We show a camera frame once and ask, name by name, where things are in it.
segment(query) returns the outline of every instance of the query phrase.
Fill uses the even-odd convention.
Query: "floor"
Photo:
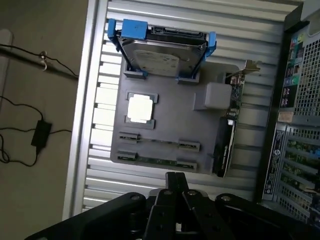
[[[0,29],[13,33],[13,44],[58,58],[79,72],[87,0],[2,0]],[[72,130],[77,82],[11,60],[4,96],[38,108],[52,130]],[[40,115],[3,102],[0,128],[31,129]],[[32,163],[33,132],[2,130],[12,159]],[[62,219],[71,134],[49,137],[34,167],[0,164],[0,239],[21,240]]]

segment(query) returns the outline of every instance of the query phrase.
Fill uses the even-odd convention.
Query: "hard drive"
[[[109,19],[107,35],[126,60],[127,70],[176,78],[194,78],[217,45],[215,32],[187,32],[130,19],[118,30],[116,21]]]

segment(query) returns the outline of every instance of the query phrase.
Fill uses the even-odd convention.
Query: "power adapter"
[[[52,123],[46,122],[44,120],[39,120],[37,122],[31,141],[31,145],[35,147],[37,155],[42,149],[46,147],[51,127]]]

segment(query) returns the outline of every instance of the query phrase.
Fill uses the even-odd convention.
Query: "hard drive label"
[[[179,58],[170,54],[135,50],[135,60],[141,70],[149,74],[175,77],[177,75]]]

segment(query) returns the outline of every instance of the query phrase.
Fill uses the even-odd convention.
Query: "metal frame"
[[[165,183],[163,176],[167,171],[166,169],[143,166],[132,168],[130,165],[112,162],[110,160],[109,143],[103,146],[92,144],[92,139],[96,137],[95,134],[97,134],[98,128],[107,127],[104,130],[109,131],[113,129],[112,126],[99,125],[100,123],[98,122],[95,122],[95,128],[93,128],[94,113],[97,109],[101,109],[97,106],[103,105],[97,100],[104,97],[100,92],[103,89],[101,85],[110,85],[107,82],[102,82],[99,78],[102,76],[109,78],[111,76],[114,81],[118,81],[118,70],[120,69],[118,61],[121,58],[114,49],[109,48],[110,46],[106,42],[105,23],[107,17],[120,21],[123,17],[141,19],[147,20],[150,24],[159,23],[160,20],[163,26],[176,26],[182,29],[199,28],[200,31],[204,32],[209,31],[211,28],[217,29],[220,31],[217,31],[217,41],[221,40],[221,46],[218,46],[216,55],[209,57],[207,60],[241,68],[246,59],[252,57],[252,59],[259,60],[261,58],[264,62],[261,72],[259,75],[249,75],[244,88],[243,97],[247,99],[249,97],[254,98],[254,101],[249,102],[249,105],[244,107],[258,110],[266,110],[268,108],[269,104],[267,103],[268,101],[265,101],[265,98],[269,99],[270,97],[274,84],[272,76],[276,72],[274,63],[278,59],[274,56],[274,52],[279,49],[278,46],[275,46],[275,43],[280,42],[281,33],[279,30],[282,28],[283,17],[293,7],[281,5],[281,11],[274,13],[274,10],[279,10],[278,6],[253,0],[230,3],[232,6],[225,6],[220,2],[195,3],[188,1],[189,5],[185,4],[186,1],[184,0],[135,0],[134,2],[89,0],[69,155],[63,219],[88,209],[88,206],[83,206],[87,205],[86,203],[93,207],[127,191],[136,191],[148,195],[151,189],[164,186]],[[174,9],[176,7],[183,7],[181,8],[183,11],[175,12]],[[212,11],[215,19],[212,19],[211,14],[209,17],[209,14],[199,13],[201,10],[206,10],[204,13],[207,13],[208,10]],[[194,19],[191,19],[192,22],[189,22],[190,16],[194,17]],[[249,21],[252,20],[252,17],[262,20],[251,23]],[[245,24],[236,29],[236,25],[240,25],[242,22]],[[255,103],[256,99],[265,101],[265,106],[257,105]],[[192,188],[205,190],[211,198],[215,198],[218,194],[229,192],[251,199],[256,181],[254,176],[256,175],[256,166],[259,161],[259,151],[263,145],[263,142],[259,140],[265,134],[265,123],[258,121],[248,122],[247,119],[250,120],[249,117],[243,118],[243,122],[241,122],[241,126],[238,129],[239,134],[235,139],[234,161],[231,161],[231,168],[234,168],[230,171],[231,175],[225,179],[219,179],[212,175],[186,173]],[[237,155],[246,155],[246,158],[243,159],[243,157]],[[87,186],[94,186],[97,189],[89,189]]]
[[[288,14],[284,21],[284,33],[281,42],[280,59],[278,62],[278,71],[276,74],[275,85],[273,88],[272,101],[266,126],[266,135],[262,148],[261,160],[258,168],[257,181],[253,200],[256,203],[261,202],[263,197],[264,185],[269,167],[269,159],[272,150],[274,139],[274,129],[277,125],[278,110],[280,106],[282,89],[286,74],[287,59],[290,50],[291,38],[295,32],[308,25],[308,22],[301,22],[303,3],[300,4],[294,11]]]
[[[62,219],[82,209],[93,105],[96,95],[108,0],[89,0],[74,112]]]

